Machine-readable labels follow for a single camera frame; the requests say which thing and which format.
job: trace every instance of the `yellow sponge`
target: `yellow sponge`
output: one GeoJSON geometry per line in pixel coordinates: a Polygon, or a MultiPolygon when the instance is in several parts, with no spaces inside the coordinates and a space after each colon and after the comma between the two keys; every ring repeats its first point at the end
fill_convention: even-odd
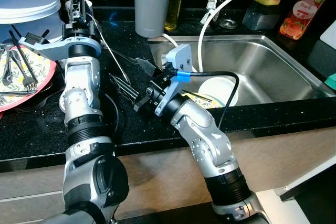
{"type": "Polygon", "coordinates": [[[258,3],[261,3],[262,5],[278,5],[280,3],[280,0],[254,0],[258,3]]]}

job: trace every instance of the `label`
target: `label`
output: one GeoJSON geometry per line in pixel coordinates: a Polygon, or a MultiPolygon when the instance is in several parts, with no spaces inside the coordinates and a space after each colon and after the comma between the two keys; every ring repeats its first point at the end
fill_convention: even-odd
{"type": "Polygon", "coordinates": [[[314,0],[301,0],[293,7],[293,14],[301,19],[310,19],[317,12],[314,0]]]}

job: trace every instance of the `olive oil bottle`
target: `olive oil bottle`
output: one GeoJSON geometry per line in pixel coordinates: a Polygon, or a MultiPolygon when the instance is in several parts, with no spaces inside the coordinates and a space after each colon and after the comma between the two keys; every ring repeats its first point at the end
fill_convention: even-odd
{"type": "Polygon", "coordinates": [[[180,13],[181,0],[170,0],[164,28],[173,31],[177,28],[178,15],[180,13]]]}

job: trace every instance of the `white cable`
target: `white cable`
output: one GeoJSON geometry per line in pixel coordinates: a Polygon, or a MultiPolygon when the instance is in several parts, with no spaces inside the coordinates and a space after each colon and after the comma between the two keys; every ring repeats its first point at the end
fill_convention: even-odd
{"type": "Polygon", "coordinates": [[[109,45],[106,43],[106,41],[105,41],[105,39],[104,39],[104,37],[103,37],[103,34],[102,34],[101,31],[99,30],[99,27],[98,27],[98,24],[97,24],[96,19],[95,19],[94,17],[92,17],[92,16],[91,16],[90,14],[88,14],[88,13],[87,13],[87,15],[89,15],[89,16],[92,18],[92,20],[93,20],[93,22],[94,22],[94,24],[95,24],[95,26],[96,26],[96,28],[97,28],[99,34],[100,34],[100,37],[101,37],[102,41],[105,43],[105,45],[106,45],[107,49],[109,50],[110,54],[112,55],[114,61],[117,63],[117,65],[118,65],[118,67],[119,67],[119,69],[120,69],[122,75],[124,76],[125,80],[126,80],[128,83],[131,83],[131,82],[130,82],[130,79],[127,77],[126,73],[124,72],[124,70],[122,69],[122,67],[119,65],[119,62],[117,61],[116,57],[114,56],[114,54],[113,54],[111,48],[110,48],[109,45]]]}
{"type": "MultiPolygon", "coordinates": [[[[165,34],[165,33],[163,33],[162,34],[162,37],[165,37],[167,40],[169,40],[175,47],[178,47],[178,44],[176,43],[176,41],[172,38],[172,37],[170,37],[168,34],[165,34]]],[[[193,72],[194,73],[197,73],[197,70],[194,68],[194,66],[193,66],[193,72]]]]}
{"type": "Polygon", "coordinates": [[[216,9],[215,11],[208,17],[208,19],[206,20],[206,22],[203,25],[203,28],[201,30],[201,33],[199,35],[199,39],[198,39],[198,46],[197,46],[197,57],[198,57],[198,66],[199,66],[199,71],[203,72],[203,64],[202,64],[202,40],[203,40],[203,36],[205,33],[205,30],[207,28],[207,26],[209,25],[210,21],[213,19],[213,17],[215,17],[215,15],[224,7],[226,6],[228,3],[230,3],[232,0],[226,0],[223,3],[221,3],[216,9]]]}

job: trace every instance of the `sponge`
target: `sponge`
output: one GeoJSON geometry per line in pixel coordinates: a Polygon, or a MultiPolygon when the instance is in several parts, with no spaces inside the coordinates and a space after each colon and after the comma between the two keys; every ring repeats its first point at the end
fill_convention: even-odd
{"type": "Polygon", "coordinates": [[[327,80],[325,81],[325,84],[327,84],[329,87],[331,87],[333,90],[336,90],[336,73],[329,76],[327,80]]]}
{"type": "Polygon", "coordinates": [[[254,0],[254,1],[257,1],[262,5],[278,5],[280,3],[280,0],[254,0]]]}

